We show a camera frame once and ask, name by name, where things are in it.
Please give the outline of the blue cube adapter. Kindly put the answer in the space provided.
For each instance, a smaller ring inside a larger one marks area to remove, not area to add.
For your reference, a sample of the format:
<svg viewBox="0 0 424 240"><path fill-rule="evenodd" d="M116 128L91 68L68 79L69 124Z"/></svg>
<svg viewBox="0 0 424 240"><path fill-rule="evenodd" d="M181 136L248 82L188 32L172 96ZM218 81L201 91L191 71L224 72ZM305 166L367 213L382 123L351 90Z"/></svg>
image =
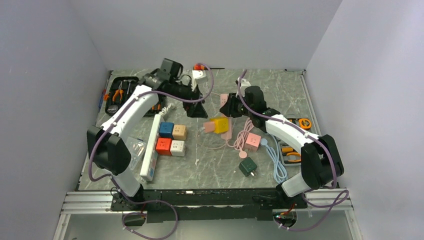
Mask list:
<svg viewBox="0 0 424 240"><path fill-rule="evenodd" d="M173 139L174 123L161 122L159 125L158 134L161 138Z"/></svg>

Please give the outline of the pink power strip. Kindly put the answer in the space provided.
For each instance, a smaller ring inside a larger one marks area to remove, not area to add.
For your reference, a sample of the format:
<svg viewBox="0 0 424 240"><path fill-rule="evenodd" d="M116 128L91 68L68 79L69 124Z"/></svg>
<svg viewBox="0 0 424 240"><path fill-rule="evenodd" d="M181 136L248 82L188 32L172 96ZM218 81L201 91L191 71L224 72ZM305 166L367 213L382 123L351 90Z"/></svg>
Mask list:
<svg viewBox="0 0 424 240"><path fill-rule="evenodd" d="M203 131L218 134L223 140L229 141L232 138L231 119L226 116L211 118L203 123Z"/></svg>

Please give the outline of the clear plastic screw box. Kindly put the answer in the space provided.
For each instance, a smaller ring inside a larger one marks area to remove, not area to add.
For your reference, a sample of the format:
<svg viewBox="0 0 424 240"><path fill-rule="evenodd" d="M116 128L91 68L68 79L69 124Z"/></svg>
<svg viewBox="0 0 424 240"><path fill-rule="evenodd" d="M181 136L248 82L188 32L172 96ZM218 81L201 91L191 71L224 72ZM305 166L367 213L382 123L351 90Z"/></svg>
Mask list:
<svg viewBox="0 0 424 240"><path fill-rule="evenodd" d="M147 144L142 139L129 136L125 145L131 154L129 168L134 170L138 163L143 160Z"/></svg>

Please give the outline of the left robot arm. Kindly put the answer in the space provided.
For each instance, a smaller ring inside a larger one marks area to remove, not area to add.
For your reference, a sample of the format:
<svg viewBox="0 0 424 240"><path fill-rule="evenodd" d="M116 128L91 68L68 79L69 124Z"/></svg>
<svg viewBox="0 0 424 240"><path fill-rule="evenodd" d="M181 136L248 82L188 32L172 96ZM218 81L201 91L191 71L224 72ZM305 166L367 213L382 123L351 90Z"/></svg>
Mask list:
<svg viewBox="0 0 424 240"><path fill-rule="evenodd" d="M165 58L160 68L140 78L129 99L108 121L87 130L89 179L97 182L110 178L131 210L144 203L144 188L130 169L131 154L125 145L131 129L158 102L159 96L181 101L190 118L208 117L203 103L211 91L202 94L196 82L183 84L182 68L180 63Z"/></svg>

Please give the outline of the white cube adapter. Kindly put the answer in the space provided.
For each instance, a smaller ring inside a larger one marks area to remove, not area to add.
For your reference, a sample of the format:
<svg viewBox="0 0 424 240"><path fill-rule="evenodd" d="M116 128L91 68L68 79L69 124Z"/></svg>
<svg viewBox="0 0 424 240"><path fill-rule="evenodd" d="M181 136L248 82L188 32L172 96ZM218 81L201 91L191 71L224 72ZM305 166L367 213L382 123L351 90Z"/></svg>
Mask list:
<svg viewBox="0 0 424 240"><path fill-rule="evenodd" d="M170 146L170 152L172 156L184 157L186 154L186 144L183 140L172 140Z"/></svg>

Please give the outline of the grey tool case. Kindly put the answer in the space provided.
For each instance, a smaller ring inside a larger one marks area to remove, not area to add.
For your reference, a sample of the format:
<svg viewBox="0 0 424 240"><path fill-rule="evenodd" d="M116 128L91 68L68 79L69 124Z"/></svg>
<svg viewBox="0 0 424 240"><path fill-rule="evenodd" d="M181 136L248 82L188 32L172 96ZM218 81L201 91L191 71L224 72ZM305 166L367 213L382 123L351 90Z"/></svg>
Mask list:
<svg viewBox="0 0 424 240"><path fill-rule="evenodd" d="M313 143L311 139L317 138L315 133L311 133L310 130L302 129L299 126L298 119L306 117L284 117L282 114L277 115L279 119L282 119L284 123L281 124L284 132L284 137L278 137L281 143L281 155L284 166L300 166L301 165L301 148L307 143Z"/></svg>

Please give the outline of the dark green cube adapter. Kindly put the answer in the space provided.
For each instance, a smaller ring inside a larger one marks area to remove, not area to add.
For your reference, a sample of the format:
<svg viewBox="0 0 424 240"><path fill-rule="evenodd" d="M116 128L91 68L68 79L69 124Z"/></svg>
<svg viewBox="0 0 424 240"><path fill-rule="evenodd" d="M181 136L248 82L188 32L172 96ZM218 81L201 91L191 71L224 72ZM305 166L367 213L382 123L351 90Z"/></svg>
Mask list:
<svg viewBox="0 0 424 240"><path fill-rule="evenodd" d="M255 171L257 169L257 164L253 161L252 158L246 157L244 158L238 165L239 170L245 177L255 176Z"/></svg>

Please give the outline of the black tool case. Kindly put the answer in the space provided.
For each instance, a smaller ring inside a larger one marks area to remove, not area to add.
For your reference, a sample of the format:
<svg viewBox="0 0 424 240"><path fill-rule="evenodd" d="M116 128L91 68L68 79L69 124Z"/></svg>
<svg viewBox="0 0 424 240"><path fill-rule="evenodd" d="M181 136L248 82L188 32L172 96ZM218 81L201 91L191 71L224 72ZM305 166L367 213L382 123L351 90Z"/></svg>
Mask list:
<svg viewBox="0 0 424 240"><path fill-rule="evenodd" d="M141 79L137 76L116 77L112 81L109 92L103 97L105 101L105 113L113 116L130 99L142 80L145 80L148 86L153 87L153 90L158 90L164 81L153 75L149 76L149 73L147 75Z"/></svg>

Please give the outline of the wooden beige cube adapter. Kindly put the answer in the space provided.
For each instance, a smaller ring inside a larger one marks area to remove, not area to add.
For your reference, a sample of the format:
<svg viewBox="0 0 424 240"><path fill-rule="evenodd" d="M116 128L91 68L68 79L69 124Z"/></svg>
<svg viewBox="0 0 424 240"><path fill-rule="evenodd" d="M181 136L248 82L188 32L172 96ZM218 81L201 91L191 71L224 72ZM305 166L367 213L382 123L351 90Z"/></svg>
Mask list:
<svg viewBox="0 0 424 240"><path fill-rule="evenodd" d="M188 135L188 128L186 125L175 124L172 130L172 137L174 140L185 141Z"/></svg>

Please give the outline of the pink cube socket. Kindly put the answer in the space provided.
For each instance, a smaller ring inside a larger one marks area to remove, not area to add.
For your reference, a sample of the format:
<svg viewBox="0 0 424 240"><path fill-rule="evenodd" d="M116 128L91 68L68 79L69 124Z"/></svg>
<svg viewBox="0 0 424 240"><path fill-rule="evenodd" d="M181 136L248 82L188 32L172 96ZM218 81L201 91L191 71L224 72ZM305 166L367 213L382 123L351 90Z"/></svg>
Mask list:
<svg viewBox="0 0 424 240"><path fill-rule="evenodd" d="M260 135L254 134L250 132L247 135L245 144L244 144L244 150L247 152L256 152L260 146L262 137Z"/></svg>

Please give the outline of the red cube adapter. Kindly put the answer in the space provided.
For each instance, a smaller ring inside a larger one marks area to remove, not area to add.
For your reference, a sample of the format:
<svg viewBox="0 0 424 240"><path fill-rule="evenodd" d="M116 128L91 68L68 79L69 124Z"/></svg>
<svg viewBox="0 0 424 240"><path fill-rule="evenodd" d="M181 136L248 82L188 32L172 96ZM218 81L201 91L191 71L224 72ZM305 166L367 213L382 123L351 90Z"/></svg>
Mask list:
<svg viewBox="0 0 424 240"><path fill-rule="evenodd" d="M171 156L171 138L159 137L156 142L155 151L161 156Z"/></svg>

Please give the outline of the yellow cube adapter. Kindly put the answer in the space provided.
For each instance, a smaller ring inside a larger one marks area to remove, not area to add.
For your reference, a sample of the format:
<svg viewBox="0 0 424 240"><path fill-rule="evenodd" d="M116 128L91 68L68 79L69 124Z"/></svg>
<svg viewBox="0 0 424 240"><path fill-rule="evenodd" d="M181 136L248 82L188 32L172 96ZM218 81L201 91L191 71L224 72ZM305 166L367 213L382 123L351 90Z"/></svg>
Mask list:
<svg viewBox="0 0 424 240"><path fill-rule="evenodd" d="M210 121L214 123L213 132L215 134L226 133L230 128L229 119L227 117L222 117L222 116L215 117L215 118L211 118Z"/></svg>

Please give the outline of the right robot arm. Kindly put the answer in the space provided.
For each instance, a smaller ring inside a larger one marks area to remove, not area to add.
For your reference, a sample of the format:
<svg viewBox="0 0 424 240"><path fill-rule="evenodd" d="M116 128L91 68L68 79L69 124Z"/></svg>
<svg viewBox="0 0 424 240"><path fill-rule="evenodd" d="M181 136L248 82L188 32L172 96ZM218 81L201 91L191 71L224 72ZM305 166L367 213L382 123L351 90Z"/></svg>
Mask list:
<svg viewBox="0 0 424 240"><path fill-rule="evenodd" d="M300 153L300 173L281 183L281 190L275 194L280 207L289 207L295 196L306 191L317 190L328 183L335 187L338 177L343 175L344 166L334 138L304 130L279 111L268 107L260 87L247 87L243 96L229 93L219 111L226 117L249 117L256 128Z"/></svg>

